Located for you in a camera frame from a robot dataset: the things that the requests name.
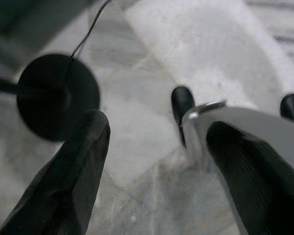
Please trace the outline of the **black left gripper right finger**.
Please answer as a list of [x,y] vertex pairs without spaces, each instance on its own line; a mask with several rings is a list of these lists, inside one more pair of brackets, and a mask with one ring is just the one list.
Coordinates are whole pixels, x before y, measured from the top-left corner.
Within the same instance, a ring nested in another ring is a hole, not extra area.
[[250,235],[294,235],[294,170],[264,140],[214,122],[206,144]]

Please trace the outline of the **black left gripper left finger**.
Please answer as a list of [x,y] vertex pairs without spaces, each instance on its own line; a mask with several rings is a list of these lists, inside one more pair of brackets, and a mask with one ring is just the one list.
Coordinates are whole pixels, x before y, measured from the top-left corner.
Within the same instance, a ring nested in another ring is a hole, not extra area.
[[110,142],[100,110],[86,111],[70,137],[39,170],[0,227],[0,235],[87,232]]

